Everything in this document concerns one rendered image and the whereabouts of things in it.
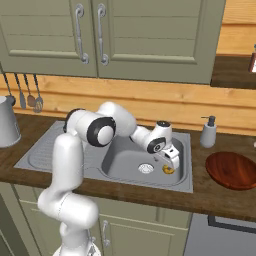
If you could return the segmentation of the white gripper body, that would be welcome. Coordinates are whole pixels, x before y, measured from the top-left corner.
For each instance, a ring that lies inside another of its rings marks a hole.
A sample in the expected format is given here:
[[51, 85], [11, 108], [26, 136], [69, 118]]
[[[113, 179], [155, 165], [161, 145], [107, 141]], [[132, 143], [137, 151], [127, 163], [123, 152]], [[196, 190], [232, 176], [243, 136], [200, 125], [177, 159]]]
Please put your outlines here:
[[180, 165], [179, 151], [175, 147], [160, 151], [160, 156], [163, 157], [169, 164], [169, 167], [176, 170]]

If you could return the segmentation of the grey steel sink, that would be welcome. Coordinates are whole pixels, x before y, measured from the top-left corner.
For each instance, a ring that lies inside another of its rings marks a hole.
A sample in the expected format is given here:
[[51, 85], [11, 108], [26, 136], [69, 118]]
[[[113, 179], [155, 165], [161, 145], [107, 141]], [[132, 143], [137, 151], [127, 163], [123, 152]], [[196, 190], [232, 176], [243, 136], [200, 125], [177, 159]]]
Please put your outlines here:
[[[63, 133], [63, 121], [56, 121], [15, 164], [15, 168], [52, 172], [55, 139]], [[84, 177], [165, 190], [193, 192], [191, 144], [188, 133], [172, 133], [172, 142], [179, 151], [180, 165], [173, 174], [165, 174], [167, 161], [150, 155], [128, 137], [115, 137], [104, 148], [88, 145], [84, 156]]]

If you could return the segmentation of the brown wooden bowl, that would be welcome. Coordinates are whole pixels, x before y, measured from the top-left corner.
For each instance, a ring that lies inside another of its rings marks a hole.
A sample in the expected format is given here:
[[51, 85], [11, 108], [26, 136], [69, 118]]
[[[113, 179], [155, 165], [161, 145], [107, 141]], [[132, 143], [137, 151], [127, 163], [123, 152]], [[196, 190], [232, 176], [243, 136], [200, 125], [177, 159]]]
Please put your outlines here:
[[206, 171], [218, 184], [232, 190], [256, 188], [256, 163], [234, 152], [216, 152], [205, 162]]

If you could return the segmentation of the green base cupboard door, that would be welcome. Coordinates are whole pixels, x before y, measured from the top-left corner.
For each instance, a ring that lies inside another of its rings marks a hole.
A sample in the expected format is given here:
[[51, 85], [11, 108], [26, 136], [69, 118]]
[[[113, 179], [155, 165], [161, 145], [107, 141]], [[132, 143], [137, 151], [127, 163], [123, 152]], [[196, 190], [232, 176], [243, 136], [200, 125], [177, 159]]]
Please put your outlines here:
[[36, 203], [20, 201], [29, 226], [43, 256], [53, 256], [61, 245], [60, 223], [42, 213]]
[[[108, 221], [103, 244], [103, 221]], [[188, 230], [162, 224], [101, 214], [101, 240], [104, 256], [183, 256]]]

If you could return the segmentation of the grey soap dispenser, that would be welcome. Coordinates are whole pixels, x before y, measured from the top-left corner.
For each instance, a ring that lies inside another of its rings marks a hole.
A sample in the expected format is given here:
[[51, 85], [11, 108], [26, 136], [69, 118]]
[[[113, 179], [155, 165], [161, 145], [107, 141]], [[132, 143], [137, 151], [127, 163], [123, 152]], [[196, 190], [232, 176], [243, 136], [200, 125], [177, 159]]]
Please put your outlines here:
[[214, 146], [216, 141], [216, 129], [215, 116], [208, 116], [207, 122], [203, 126], [203, 130], [200, 136], [200, 144], [204, 148], [211, 148]]

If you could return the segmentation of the grey dishwasher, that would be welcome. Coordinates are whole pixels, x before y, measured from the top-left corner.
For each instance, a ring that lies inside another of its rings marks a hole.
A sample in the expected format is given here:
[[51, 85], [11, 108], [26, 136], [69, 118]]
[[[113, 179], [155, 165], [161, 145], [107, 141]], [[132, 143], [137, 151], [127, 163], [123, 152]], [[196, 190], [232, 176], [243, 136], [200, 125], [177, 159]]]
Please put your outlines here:
[[184, 256], [256, 256], [256, 222], [194, 213]]

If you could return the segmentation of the dark wooden shelf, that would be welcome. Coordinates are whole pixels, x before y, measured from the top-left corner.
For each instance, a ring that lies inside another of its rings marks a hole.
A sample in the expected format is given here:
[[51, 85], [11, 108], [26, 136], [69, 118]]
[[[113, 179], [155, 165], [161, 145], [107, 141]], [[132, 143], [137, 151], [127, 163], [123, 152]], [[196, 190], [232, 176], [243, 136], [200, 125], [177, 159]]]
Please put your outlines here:
[[256, 73], [249, 71], [250, 58], [217, 56], [210, 86], [256, 90]]

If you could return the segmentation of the small red white box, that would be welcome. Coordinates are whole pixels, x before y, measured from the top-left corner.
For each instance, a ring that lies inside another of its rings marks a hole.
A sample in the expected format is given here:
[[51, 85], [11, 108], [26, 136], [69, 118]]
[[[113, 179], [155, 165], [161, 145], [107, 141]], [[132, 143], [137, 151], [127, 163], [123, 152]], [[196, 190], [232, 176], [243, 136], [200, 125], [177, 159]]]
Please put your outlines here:
[[256, 73], [256, 51], [252, 53], [251, 59], [250, 59], [250, 64], [248, 67], [248, 71], [250, 73]]

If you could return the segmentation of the hanging grey slotted spoon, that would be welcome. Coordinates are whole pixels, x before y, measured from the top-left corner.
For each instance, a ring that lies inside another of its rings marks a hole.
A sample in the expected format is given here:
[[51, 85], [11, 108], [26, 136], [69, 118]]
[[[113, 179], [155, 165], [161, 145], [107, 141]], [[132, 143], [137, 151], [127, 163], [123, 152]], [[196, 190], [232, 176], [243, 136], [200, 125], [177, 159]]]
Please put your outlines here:
[[[38, 86], [37, 76], [33, 75], [33, 77], [34, 77], [34, 82], [35, 82], [35, 86], [37, 89], [37, 93], [39, 94], [40, 90], [39, 90], [39, 86]], [[43, 99], [42, 99], [41, 95], [39, 94], [35, 100], [34, 112], [40, 113], [42, 111], [42, 109], [43, 109]]]

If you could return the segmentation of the hanging brown spoon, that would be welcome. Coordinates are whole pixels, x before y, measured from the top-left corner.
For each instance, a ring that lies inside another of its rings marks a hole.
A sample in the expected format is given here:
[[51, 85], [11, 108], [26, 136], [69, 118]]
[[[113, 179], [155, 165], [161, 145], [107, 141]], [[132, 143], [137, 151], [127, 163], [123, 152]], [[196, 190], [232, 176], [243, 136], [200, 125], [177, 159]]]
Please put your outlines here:
[[29, 83], [27, 79], [27, 75], [24, 73], [23, 74], [24, 81], [28, 90], [28, 96], [27, 96], [27, 103], [30, 107], [35, 107], [35, 97], [31, 94], [30, 88], [29, 88]]

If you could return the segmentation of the hanging grey spatula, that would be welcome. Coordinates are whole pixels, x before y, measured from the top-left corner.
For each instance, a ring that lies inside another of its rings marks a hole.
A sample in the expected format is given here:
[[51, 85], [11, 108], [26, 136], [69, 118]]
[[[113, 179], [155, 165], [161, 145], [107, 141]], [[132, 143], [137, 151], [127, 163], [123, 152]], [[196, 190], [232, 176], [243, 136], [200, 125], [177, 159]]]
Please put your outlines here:
[[21, 106], [22, 109], [26, 109], [26, 100], [25, 100], [25, 96], [22, 92], [17, 73], [14, 73], [14, 76], [15, 76], [15, 80], [16, 80], [16, 83], [17, 83], [17, 86], [18, 86], [18, 89], [19, 89], [20, 106]]

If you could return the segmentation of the grey metal kettle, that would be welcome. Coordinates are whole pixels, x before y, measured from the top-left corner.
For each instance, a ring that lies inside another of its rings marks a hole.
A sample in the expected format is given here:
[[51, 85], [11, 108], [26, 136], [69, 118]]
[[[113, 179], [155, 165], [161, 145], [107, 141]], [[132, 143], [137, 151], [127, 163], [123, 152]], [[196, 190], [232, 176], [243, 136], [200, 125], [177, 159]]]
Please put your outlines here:
[[18, 122], [6, 96], [0, 96], [0, 148], [15, 145], [21, 139]]

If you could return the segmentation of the hanging grey ladle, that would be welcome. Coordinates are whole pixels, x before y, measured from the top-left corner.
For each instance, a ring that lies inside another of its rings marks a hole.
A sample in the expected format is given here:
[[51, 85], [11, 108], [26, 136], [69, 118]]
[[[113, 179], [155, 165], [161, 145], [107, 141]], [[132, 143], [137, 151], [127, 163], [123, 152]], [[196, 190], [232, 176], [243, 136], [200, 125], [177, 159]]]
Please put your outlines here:
[[9, 103], [14, 106], [15, 103], [16, 103], [16, 98], [12, 95], [11, 93], [11, 89], [10, 89], [10, 86], [9, 86], [9, 82], [8, 82], [8, 79], [7, 79], [7, 76], [5, 73], [3, 73], [3, 77], [4, 77], [4, 81], [6, 83], [6, 86], [7, 86], [7, 89], [8, 89], [8, 93], [9, 95], [6, 96], [7, 97], [7, 100], [9, 101]]

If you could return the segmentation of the green wall cupboard door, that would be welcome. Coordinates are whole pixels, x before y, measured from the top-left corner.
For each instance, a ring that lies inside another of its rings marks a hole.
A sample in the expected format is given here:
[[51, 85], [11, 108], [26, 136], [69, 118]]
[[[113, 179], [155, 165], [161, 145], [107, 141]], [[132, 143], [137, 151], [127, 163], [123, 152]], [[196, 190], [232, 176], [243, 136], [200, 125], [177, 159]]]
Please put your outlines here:
[[[98, 5], [103, 51], [98, 41]], [[91, 0], [101, 78], [211, 82], [226, 0]]]
[[[80, 18], [83, 64], [76, 36]], [[97, 75], [90, 0], [0, 0], [0, 64], [5, 72], [95, 77]]]

